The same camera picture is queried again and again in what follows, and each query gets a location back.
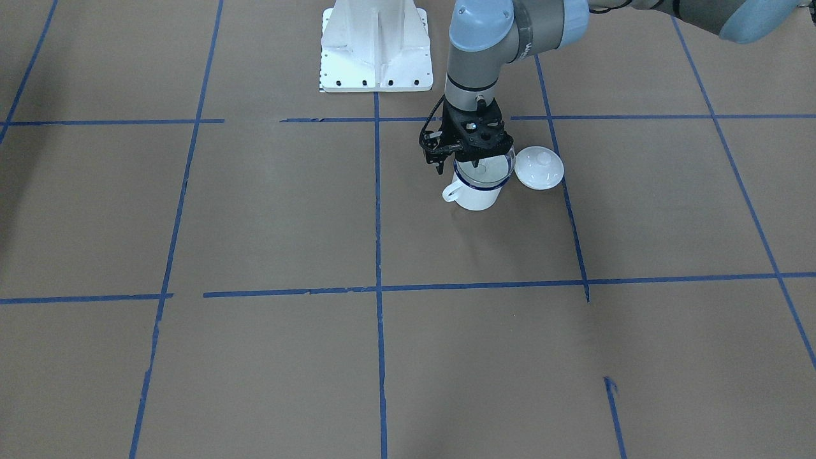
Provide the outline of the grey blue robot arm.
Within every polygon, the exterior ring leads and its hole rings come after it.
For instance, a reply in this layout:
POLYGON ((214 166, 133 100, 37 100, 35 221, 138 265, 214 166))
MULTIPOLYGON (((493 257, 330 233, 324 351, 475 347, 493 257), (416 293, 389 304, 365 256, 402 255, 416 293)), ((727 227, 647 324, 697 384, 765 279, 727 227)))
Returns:
POLYGON ((481 162, 506 154, 507 133, 495 99, 504 65, 579 41, 592 15, 633 8, 658 11, 731 43, 766 37, 798 1, 458 1, 449 26, 441 125, 423 129, 425 161, 442 171, 449 157, 481 162))

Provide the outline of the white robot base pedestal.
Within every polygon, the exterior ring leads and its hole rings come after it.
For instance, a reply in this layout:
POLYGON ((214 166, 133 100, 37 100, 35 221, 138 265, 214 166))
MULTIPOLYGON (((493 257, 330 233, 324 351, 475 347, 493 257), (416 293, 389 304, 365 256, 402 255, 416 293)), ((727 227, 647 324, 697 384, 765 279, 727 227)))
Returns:
POLYGON ((428 14, 413 1, 336 1, 323 11, 319 89, 429 91, 428 14))

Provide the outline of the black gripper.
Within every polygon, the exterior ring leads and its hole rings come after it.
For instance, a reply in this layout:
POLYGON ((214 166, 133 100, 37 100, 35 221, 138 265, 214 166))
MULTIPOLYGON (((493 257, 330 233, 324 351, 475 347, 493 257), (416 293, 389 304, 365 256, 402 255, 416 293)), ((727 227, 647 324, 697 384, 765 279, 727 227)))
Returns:
POLYGON ((497 102, 480 103, 475 111, 443 102, 441 141, 459 163, 504 156, 514 143, 497 102))

